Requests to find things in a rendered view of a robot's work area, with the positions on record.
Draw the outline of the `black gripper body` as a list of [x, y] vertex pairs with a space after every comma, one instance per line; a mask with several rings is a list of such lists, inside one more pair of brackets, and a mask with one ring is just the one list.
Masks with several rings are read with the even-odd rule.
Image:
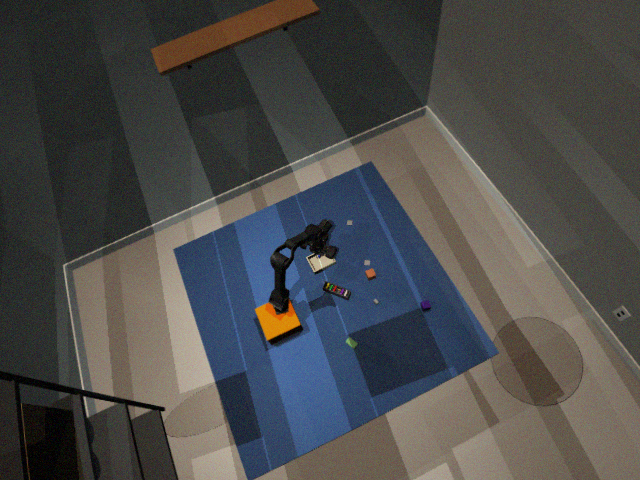
[[307, 245], [310, 246], [309, 249], [312, 250], [312, 251], [316, 251], [316, 252], [319, 252], [319, 253], [321, 252], [323, 254], [326, 253], [325, 257], [327, 257], [329, 259], [333, 259], [335, 254], [336, 254], [336, 252], [337, 252], [337, 248], [336, 247], [333, 247], [333, 246], [330, 245], [329, 248], [327, 249], [327, 246], [326, 245], [324, 246], [323, 242], [319, 246], [312, 246], [311, 244], [306, 242], [305, 244], [301, 245], [300, 248], [306, 249]]

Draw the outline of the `small green rectangular block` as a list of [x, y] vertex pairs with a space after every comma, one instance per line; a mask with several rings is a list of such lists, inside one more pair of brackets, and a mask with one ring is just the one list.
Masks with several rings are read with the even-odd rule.
[[348, 338], [348, 340], [345, 343], [348, 343], [354, 349], [358, 345], [358, 343], [356, 341], [353, 341], [350, 337]]

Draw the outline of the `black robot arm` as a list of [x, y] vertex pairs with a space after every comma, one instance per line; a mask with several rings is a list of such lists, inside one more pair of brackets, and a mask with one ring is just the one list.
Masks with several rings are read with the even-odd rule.
[[[326, 219], [323, 219], [318, 226], [310, 224], [304, 232], [291, 239], [287, 239], [285, 243], [277, 247], [271, 255], [270, 263], [274, 269], [274, 290], [271, 292], [268, 303], [273, 306], [276, 315], [287, 313], [287, 311], [289, 312], [289, 290], [285, 288], [285, 277], [286, 269], [294, 260], [295, 250], [306, 242], [312, 246], [319, 246], [323, 242], [325, 246], [329, 236], [328, 231], [331, 227], [332, 224]], [[324, 240], [322, 241], [322, 239]], [[279, 253], [279, 251], [286, 247], [291, 250], [290, 258]]]

